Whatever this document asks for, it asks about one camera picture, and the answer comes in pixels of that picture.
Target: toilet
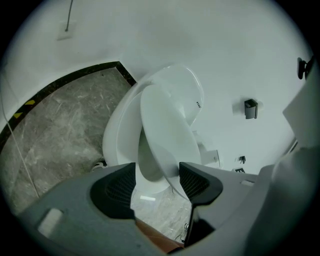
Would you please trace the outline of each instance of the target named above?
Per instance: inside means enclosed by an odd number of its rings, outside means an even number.
[[[179,162],[202,163],[204,142],[192,130],[204,104],[196,75],[183,64],[146,74],[123,97],[103,135],[109,166],[136,163],[136,189],[154,194],[170,185],[188,199],[179,182]]]

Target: wall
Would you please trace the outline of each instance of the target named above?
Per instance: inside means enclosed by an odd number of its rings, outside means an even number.
[[[297,57],[310,53],[290,20],[266,1],[74,0],[73,38],[57,41],[69,1],[36,10],[16,35],[2,69],[7,117],[52,81],[91,65],[116,61],[138,80],[168,62],[189,66],[205,99],[194,130],[210,136],[224,168],[258,173],[285,153],[294,139],[282,111],[303,80]],[[243,101],[263,102],[258,119],[245,120]],[[5,122],[0,118],[0,130]]]
[[[193,125],[214,141],[224,169],[259,173],[286,152],[294,134],[282,114],[302,87],[297,58],[310,59],[302,36],[272,3],[254,0],[162,1],[120,58],[138,80],[152,68],[182,62],[198,76],[204,106]],[[264,104],[246,120],[244,100]]]

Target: floor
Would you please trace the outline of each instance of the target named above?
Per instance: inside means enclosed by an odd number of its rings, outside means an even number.
[[[41,197],[59,182],[89,172],[103,157],[106,124],[130,87],[116,68],[98,71],[59,88],[26,115],[13,133],[35,188],[13,136],[0,154],[1,185],[15,215],[34,202],[37,193]],[[149,195],[134,190],[131,208],[165,236],[185,237],[191,204],[171,187]]]

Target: electrical socket plate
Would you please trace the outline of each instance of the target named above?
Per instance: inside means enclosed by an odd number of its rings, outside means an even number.
[[[57,40],[63,40],[63,39],[68,39],[72,38],[75,33],[75,28],[76,28],[77,22],[75,20],[70,20],[69,21],[69,26],[68,26],[68,31],[66,31],[67,28],[67,22],[66,21],[61,21],[58,24],[58,35],[57,35]]]

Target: black baseboard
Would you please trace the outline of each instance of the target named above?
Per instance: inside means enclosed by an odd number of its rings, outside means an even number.
[[[120,61],[107,62],[80,69],[48,84],[42,90],[38,91],[37,94],[30,98],[25,104],[23,104],[9,120],[11,129],[14,130],[17,127],[17,125],[36,105],[38,105],[44,98],[55,92],[57,89],[61,88],[62,86],[65,86],[66,84],[78,78],[84,77],[94,72],[107,70],[111,68],[116,68],[131,86],[133,86],[136,83],[135,79],[129,74],[129,72],[120,63]],[[8,124],[6,124],[2,132],[0,133],[0,153],[4,148],[10,135],[11,132],[9,126]]]

